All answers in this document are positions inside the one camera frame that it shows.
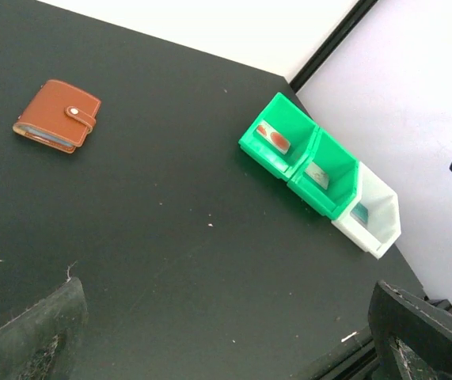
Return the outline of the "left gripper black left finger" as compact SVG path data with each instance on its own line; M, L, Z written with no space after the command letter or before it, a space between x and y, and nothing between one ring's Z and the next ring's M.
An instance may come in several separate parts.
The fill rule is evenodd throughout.
M69 379L88 310L79 278L0 327L0 379Z

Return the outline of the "brown leather card holder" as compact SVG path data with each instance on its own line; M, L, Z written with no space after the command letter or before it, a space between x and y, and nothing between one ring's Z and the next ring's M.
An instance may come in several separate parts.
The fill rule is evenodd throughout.
M13 125L27 139L72 154L96 125L101 100L66 82L49 79Z

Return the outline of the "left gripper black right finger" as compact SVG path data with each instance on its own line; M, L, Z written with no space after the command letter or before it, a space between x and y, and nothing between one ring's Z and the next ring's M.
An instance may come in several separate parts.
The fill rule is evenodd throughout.
M373 379L452 379L452 314L379 281L368 311Z

